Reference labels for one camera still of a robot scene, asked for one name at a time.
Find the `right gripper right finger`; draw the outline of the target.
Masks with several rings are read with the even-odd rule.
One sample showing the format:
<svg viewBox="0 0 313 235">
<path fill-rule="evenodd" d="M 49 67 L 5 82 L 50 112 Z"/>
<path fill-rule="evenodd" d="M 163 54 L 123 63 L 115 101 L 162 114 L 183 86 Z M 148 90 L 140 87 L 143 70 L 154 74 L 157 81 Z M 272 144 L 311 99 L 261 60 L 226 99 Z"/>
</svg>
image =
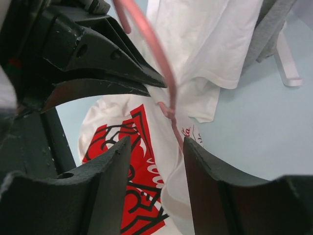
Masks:
<svg viewBox="0 0 313 235">
<path fill-rule="evenodd" d="M 312 176 L 267 181 L 217 158 L 192 138 L 184 139 L 183 154 L 196 234 L 312 234 Z"/>
</svg>

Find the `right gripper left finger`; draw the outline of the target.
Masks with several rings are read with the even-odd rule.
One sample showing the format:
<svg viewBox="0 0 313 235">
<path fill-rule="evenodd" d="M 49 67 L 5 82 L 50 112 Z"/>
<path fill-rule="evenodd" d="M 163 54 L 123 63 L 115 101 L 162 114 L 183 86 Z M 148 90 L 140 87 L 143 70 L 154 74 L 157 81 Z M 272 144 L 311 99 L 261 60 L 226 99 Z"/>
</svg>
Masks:
<svg viewBox="0 0 313 235">
<path fill-rule="evenodd" d="M 1 234 L 120 234 L 130 156 L 131 140 L 123 137 L 105 153 L 56 178 L 3 174 Z"/>
</svg>

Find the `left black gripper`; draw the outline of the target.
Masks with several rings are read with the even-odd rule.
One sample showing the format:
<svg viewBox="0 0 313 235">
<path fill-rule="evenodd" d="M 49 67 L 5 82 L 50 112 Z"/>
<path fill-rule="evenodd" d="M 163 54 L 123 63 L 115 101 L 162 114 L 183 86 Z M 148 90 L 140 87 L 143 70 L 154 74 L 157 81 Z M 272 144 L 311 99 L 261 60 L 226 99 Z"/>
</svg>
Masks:
<svg viewBox="0 0 313 235">
<path fill-rule="evenodd" d="M 58 84 L 51 80 L 52 66 L 40 65 L 42 36 L 34 36 L 44 11 L 56 16 L 41 51 L 41 57 L 67 72 L 93 70 L 100 76 L 115 75 L 142 84 L 164 88 L 164 78 L 150 66 L 109 15 L 91 15 L 81 10 L 79 0 L 2 0 L 0 64 L 17 96 L 16 114 L 44 113 L 58 105 L 80 99 L 81 81 Z M 52 6 L 73 9 L 48 9 Z"/>
</svg>

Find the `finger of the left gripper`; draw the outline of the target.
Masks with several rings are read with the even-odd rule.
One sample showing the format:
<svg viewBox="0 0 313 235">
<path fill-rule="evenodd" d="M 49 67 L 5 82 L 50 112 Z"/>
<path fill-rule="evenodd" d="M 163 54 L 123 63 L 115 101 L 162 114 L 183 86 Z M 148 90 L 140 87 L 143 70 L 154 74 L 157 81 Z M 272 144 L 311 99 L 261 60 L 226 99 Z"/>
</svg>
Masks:
<svg viewBox="0 0 313 235">
<path fill-rule="evenodd" d="M 149 96 L 149 93 L 143 84 L 127 79 L 74 79 L 55 85 L 53 90 L 48 94 L 48 97 L 44 100 L 40 112 L 44 113 L 58 105 L 73 100 L 111 94 Z"/>
</svg>

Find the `pink wire hanger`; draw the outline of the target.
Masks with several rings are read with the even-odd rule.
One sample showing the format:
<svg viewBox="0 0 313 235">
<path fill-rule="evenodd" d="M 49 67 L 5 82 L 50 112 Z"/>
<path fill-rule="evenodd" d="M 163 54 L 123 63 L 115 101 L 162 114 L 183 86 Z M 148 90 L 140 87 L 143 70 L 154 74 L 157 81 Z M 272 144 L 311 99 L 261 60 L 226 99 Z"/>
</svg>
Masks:
<svg viewBox="0 0 313 235">
<path fill-rule="evenodd" d="M 179 147 L 183 149 L 183 139 L 179 134 L 177 128 L 176 119 L 176 103 L 177 103 L 177 86 L 174 79 L 173 72 L 171 70 L 170 64 L 164 54 L 164 51 L 159 43 L 159 40 L 155 34 L 154 29 L 147 20 L 146 16 L 142 13 L 138 5 L 133 0 L 114 0 L 113 1 L 115 11 L 121 22 L 121 25 L 125 33 L 131 33 L 131 27 L 127 20 L 125 11 L 128 11 L 133 22 L 139 29 L 141 35 L 148 44 L 155 61 L 157 62 L 163 76 L 164 82 L 167 85 L 169 93 L 169 106 L 164 102 L 158 102 L 158 106 L 162 110 L 163 114 L 171 121 L 172 130 L 178 141 Z"/>
</svg>

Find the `white red coca-cola t shirt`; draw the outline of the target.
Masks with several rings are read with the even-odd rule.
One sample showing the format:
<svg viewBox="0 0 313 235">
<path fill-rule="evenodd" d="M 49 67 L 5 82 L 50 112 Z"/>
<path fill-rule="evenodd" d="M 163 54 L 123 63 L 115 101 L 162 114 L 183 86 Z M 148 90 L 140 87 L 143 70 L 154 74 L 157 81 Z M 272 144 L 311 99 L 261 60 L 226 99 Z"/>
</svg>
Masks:
<svg viewBox="0 0 313 235">
<path fill-rule="evenodd" d="M 131 139 L 131 159 L 122 217 L 123 235 L 192 235 L 183 154 L 171 122 L 158 106 L 165 93 L 152 97 L 104 95 L 91 106 L 78 139 L 86 163 L 123 137 Z"/>
</svg>

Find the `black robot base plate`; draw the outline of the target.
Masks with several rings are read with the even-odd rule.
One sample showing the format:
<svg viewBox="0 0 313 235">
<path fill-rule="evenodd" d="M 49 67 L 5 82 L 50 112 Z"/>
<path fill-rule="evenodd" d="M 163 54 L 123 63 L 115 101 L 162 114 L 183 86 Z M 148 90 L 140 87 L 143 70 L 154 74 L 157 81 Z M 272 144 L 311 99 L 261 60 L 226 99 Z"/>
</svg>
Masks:
<svg viewBox="0 0 313 235">
<path fill-rule="evenodd" d="M 38 179 L 76 168 L 55 108 L 17 118 L 0 149 L 1 172 L 20 171 Z"/>
</svg>

